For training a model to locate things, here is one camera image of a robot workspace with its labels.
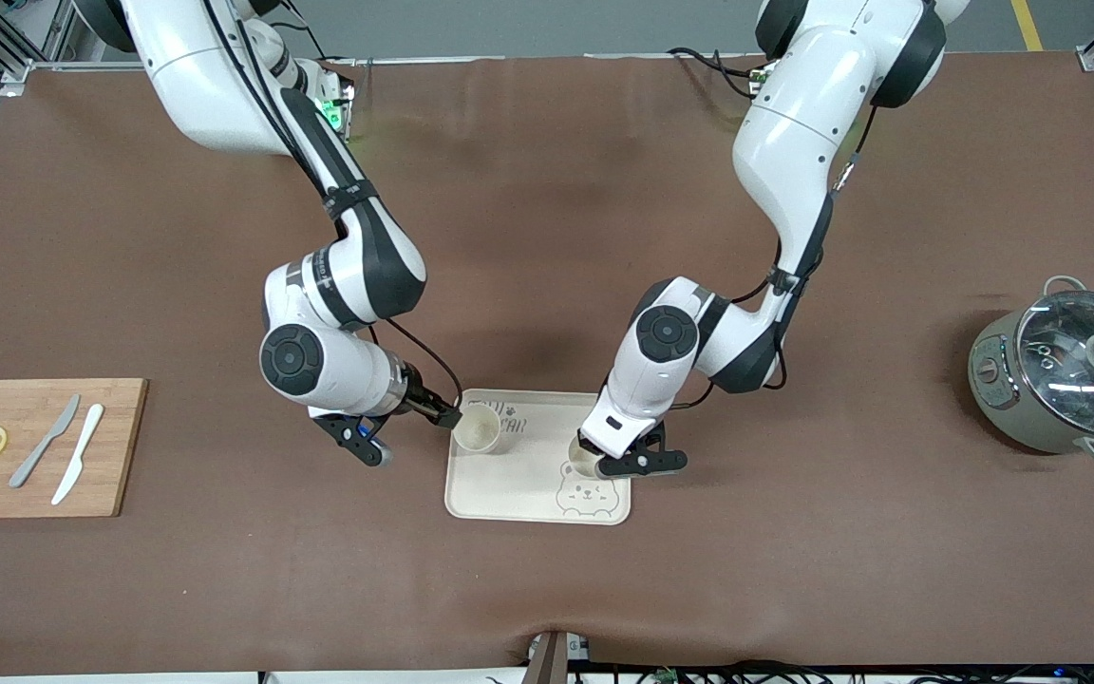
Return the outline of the cream tray with bear print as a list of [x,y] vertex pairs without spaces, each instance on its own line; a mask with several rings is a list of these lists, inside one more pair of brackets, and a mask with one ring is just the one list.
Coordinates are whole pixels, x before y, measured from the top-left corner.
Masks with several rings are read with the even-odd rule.
[[464,406],[482,403],[500,417],[494,453],[450,447],[444,506],[461,519],[508,523],[621,524],[632,485],[577,475],[568,451],[596,402],[582,392],[466,389]]

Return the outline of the bamboo cutting board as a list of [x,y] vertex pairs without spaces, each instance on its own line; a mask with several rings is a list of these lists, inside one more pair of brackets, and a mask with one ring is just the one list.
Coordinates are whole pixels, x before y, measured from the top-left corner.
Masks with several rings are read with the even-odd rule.
[[[143,378],[13,378],[0,380],[0,426],[9,444],[0,453],[0,519],[110,517],[121,507],[127,472],[133,459],[144,406]],[[80,394],[73,424],[58,437],[30,480],[9,488],[9,477],[48,432],[66,403]],[[105,413],[84,456],[84,471],[65,502],[49,503],[65,477],[88,408],[103,404]]]

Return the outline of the white plastic knife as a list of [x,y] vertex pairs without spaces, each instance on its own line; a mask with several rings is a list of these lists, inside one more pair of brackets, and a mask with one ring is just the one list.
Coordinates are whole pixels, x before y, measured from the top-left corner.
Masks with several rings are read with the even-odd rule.
[[75,443],[72,456],[70,456],[69,463],[66,464],[65,477],[60,484],[58,484],[55,494],[53,494],[50,505],[57,506],[65,502],[65,498],[68,497],[69,492],[72,492],[73,486],[82,476],[84,471],[84,456],[86,454],[88,447],[94,437],[98,424],[103,420],[105,413],[105,406],[103,404],[94,404],[88,408],[88,415],[80,429],[79,438]]

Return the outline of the grey-green electric cooking pot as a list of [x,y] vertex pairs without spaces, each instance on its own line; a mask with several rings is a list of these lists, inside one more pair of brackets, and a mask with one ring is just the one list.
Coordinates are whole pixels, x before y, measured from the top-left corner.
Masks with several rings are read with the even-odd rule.
[[[1047,278],[1041,297],[1062,290],[1089,290],[1076,277]],[[1019,323],[1025,309],[999,317],[973,341],[967,366],[973,398],[990,424],[1012,441],[1041,453],[1064,455],[1081,451],[1094,459],[1094,434],[1064,424],[1041,406],[1022,376],[1019,363]]]

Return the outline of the grey plastic knife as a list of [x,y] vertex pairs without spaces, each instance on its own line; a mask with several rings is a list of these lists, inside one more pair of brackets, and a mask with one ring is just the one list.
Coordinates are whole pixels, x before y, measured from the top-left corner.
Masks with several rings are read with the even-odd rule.
[[13,472],[13,475],[9,477],[9,488],[18,489],[25,485],[30,480],[31,473],[38,466],[40,460],[47,453],[48,447],[53,445],[53,442],[62,434],[65,434],[66,429],[69,428],[70,424],[73,424],[74,416],[77,415],[78,407],[80,406],[80,394],[75,393],[72,398],[66,403],[65,411],[58,415],[55,424],[49,428],[48,432],[44,434],[40,439],[38,445],[30,452],[28,457],[19,465],[18,469]]

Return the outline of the glass pot lid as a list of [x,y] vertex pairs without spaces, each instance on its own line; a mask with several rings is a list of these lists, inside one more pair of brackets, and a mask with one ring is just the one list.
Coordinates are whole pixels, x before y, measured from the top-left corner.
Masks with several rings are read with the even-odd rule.
[[1038,299],[1020,317],[1017,359],[1043,407],[1094,434],[1094,291]]

